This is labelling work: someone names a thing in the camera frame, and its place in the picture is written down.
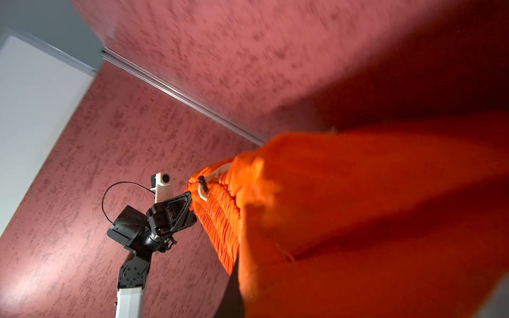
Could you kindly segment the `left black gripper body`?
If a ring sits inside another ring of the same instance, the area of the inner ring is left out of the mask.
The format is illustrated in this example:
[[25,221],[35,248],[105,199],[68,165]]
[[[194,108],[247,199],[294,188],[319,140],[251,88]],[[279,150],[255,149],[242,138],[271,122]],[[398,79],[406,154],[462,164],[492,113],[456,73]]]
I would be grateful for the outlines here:
[[130,205],[118,215],[107,236],[134,254],[165,253],[177,244],[179,199],[155,203],[146,213]]

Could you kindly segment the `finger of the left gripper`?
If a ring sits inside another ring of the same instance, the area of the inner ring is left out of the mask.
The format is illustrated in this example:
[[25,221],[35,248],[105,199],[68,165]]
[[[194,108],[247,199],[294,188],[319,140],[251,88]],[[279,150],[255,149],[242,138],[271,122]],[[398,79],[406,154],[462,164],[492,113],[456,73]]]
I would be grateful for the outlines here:
[[171,234],[192,227],[198,221],[194,210],[191,208],[191,192],[173,197],[164,201],[163,204],[168,218],[168,230]]

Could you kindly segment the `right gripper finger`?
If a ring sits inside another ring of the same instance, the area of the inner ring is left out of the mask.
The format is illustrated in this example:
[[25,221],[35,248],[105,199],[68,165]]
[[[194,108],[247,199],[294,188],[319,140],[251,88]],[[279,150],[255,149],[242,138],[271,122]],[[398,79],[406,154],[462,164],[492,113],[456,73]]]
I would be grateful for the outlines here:
[[225,293],[214,318],[244,318],[245,307],[239,287],[239,260],[235,261]]

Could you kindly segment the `orange shorts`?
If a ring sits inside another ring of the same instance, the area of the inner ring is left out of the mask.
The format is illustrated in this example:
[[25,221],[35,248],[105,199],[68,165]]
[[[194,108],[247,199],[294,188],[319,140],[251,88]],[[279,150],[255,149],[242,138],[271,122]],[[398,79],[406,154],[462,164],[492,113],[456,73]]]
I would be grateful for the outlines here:
[[245,317],[472,317],[508,278],[508,112],[293,132],[186,187]]

